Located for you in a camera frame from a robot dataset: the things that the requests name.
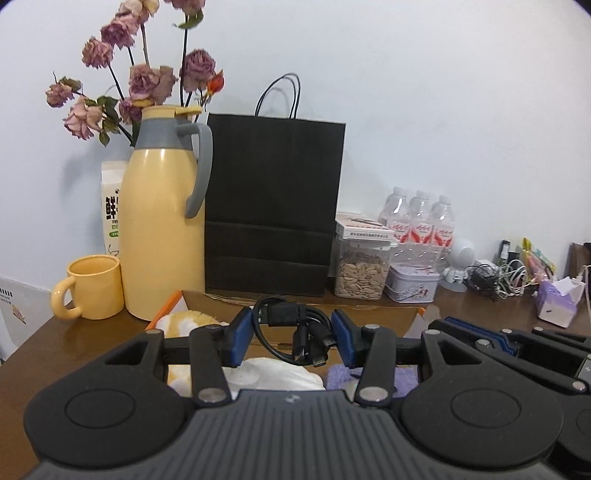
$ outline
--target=mug rim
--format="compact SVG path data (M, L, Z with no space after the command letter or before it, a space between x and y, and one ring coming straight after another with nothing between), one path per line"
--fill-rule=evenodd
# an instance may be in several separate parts
M83 260L88 260L89 258L109 258L110 260L115 260L115 265L108 268L107 270L103 270L97 273L74 273L72 271L72 265L75 263L81 262ZM95 255L86 255L85 257L76 258L74 261L70 262L70 264L66 267L66 273L68 275L72 275L74 277L93 277L95 275L102 275L103 273L107 273L117 269L121 265L121 260L118 257L114 257L113 255L106 255L106 254L95 254Z

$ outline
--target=pack of water bottles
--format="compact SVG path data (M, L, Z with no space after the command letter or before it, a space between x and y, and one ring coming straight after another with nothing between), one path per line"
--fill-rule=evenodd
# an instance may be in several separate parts
M431 205L430 195L421 190L410 201L407 197L406 190L394 187L378 217L400 243L392 252L391 263L443 270L455 228L452 203L441 195Z

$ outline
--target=dried flower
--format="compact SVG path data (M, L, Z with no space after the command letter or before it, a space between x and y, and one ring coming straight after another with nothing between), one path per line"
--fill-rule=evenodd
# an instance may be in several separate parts
M135 106L131 97L127 97L119 102L119 113L123 122L127 125L142 121L142 108Z
M221 92L224 85L223 70L216 73L213 78L207 83L207 94L212 96L214 93Z
M153 17L160 7L159 0L125 0L119 6L117 15L132 14L137 22L142 25L149 17Z
M131 67L129 76L129 96L134 105L138 100L151 99L162 105L170 97L173 86L178 78L173 75L171 67L161 66L152 69L145 63Z
M45 94L47 95L47 104L53 108L64 106L68 100L74 98L72 87L69 85L62 85L61 83L50 85L49 90L46 91Z
M134 44L133 35L137 34L138 30L137 19L129 13L116 16L110 24L100 29L100 34L103 42L107 42L112 47L117 45L119 49L122 49Z
M202 48L193 50L185 57L183 89L186 92L203 90L214 75L216 61Z
M82 62L87 67L107 68L113 60L113 47L106 42L91 37L82 49Z
M177 10L182 10L188 16L197 15L203 7L205 7L205 0L164 0L168 4L172 4Z
M87 98L78 97L78 100L70 113L64 118L64 127L66 127L74 137L88 140L94 137L91 129L100 132L99 121L103 116L103 110L99 106L87 106Z

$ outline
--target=black bag handle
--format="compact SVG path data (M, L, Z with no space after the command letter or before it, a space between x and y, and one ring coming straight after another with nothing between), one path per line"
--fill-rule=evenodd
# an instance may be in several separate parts
M269 93L271 91L271 89L275 86L276 83L278 83L282 80L289 80L291 82L293 89L294 89L294 102L291 104L290 116L288 118L296 118L298 108L300 107L301 82L300 82L299 75L297 73L293 73L293 72L289 72L289 73L286 73L286 74L280 76L278 79L274 80L267 87L265 92L261 95L261 98L259 98L259 101L256 105L255 116L259 116L259 113L261 112L262 104L265 101L265 98L267 97L267 93Z

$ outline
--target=brown tabletop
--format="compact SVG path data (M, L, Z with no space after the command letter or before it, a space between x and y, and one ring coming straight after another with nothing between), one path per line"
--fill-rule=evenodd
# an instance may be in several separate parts
M330 299L326 303L342 302ZM389 299L379 302L397 305ZM494 330L553 327L536 318L531 298L492 302L475 293L459 294L440 288L435 304L442 317L455 316ZM145 327L145 322L127 311L101 321L64 322L52 318L0 367L0 480L17 480L37 464L22 428L22 414L31 397ZM591 335L583 303L569 331Z

